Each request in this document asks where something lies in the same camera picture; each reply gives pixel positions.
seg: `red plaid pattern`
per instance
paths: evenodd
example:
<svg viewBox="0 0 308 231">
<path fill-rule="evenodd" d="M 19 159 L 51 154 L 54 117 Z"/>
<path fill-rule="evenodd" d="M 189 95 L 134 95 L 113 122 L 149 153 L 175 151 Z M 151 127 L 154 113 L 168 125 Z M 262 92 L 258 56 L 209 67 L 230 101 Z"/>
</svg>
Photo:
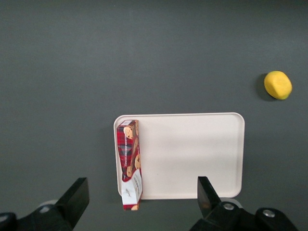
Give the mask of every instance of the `red plaid pattern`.
<svg viewBox="0 0 308 231">
<path fill-rule="evenodd" d="M 129 124 L 124 121 L 122 124 L 117 127 L 116 131 L 117 147 L 122 167 L 122 180 L 128 181 L 136 171 L 135 159 L 139 154 L 138 121 L 132 120 Z"/>
</svg>

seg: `red box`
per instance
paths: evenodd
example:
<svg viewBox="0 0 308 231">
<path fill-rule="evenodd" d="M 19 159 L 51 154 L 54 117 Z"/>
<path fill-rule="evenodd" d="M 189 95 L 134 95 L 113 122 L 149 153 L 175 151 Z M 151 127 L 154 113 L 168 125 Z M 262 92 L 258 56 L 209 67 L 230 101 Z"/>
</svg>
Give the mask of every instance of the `red box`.
<svg viewBox="0 0 308 231">
<path fill-rule="evenodd" d="M 138 125 L 138 120 L 125 120 L 116 129 L 122 168 L 122 202 L 125 210 L 138 210 L 142 195 Z"/>
</svg>

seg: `plastic tray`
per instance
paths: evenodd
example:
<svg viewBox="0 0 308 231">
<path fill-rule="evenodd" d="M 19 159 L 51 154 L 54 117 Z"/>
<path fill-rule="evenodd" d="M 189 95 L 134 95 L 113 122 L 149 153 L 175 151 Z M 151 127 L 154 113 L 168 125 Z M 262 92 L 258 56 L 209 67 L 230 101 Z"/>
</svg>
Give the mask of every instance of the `plastic tray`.
<svg viewBox="0 0 308 231">
<path fill-rule="evenodd" d="M 122 115 L 114 123 L 120 194 L 116 128 L 129 119 L 139 120 L 142 199 L 197 198 L 198 176 L 207 176 L 219 197 L 241 191 L 245 122 L 240 114 Z"/>
</svg>

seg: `cookie box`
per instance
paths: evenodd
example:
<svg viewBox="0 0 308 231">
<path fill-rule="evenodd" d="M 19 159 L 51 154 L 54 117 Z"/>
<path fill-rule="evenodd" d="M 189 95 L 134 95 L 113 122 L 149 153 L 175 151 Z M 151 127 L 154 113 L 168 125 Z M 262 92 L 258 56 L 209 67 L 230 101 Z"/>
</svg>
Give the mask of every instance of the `cookie box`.
<svg viewBox="0 0 308 231">
<path fill-rule="evenodd" d="M 138 210 L 142 194 L 138 120 L 125 120 L 116 129 L 121 165 L 121 194 L 125 210 Z"/>
<path fill-rule="evenodd" d="M 241 191 L 245 122 L 240 114 L 122 115 L 114 123 L 120 195 L 116 128 L 124 120 L 139 121 L 141 199 L 197 198 L 198 176 L 207 176 L 219 197 Z"/>
</svg>

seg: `cookie illustration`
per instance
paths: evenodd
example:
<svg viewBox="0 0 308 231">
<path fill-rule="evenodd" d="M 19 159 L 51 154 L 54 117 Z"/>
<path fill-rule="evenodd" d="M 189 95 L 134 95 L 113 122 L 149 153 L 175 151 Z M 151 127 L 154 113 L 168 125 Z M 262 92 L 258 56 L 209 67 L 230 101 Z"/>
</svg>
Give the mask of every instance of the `cookie illustration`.
<svg viewBox="0 0 308 231">
<path fill-rule="evenodd" d="M 135 127 L 136 127 L 136 134 L 137 134 L 137 136 L 139 136 L 139 121 L 135 120 L 135 122 L 136 122 L 136 125 L 135 125 Z"/>
<path fill-rule="evenodd" d="M 141 168 L 140 154 L 138 154 L 138 155 L 136 156 L 136 159 L 135 159 L 135 168 L 136 168 L 136 169 L 140 169 L 140 168 Z"/>
<path fill-rule="evenodd" d="M 123 132 L 125 134 L 125 136 L 129 139 L 133 139 L 134 138 L 134 135 L 133 135 L 133 128 L 132 126 L 126 126 L 123 128 Z"/>
<path fill-rule="evenodd" d="M 134 206 L 131 208 L 131 210 L 138 210 L 138 208 L 139 208 L 139 205 L 134 205 Z"/>
<path fill-rule="evenodd" d="M 139 140 L 138 140 L 138 138 L 136 138 L 136 139 L 135 139 L 135 142 L 134 142 L 134 149 L 133 149 L 134 153 L 135 153 L 136 150 L 137 150 L 138 144 L 139 144 Z"/>
<path fill-rule="evenodd" d="M 126 169 L 126 175 L 128 177 L 131 177 L 132 176 L 132 171 L 133 171 L 133 167 L 132 166 L 128 166 L 127 169 Z"/>
</svg>

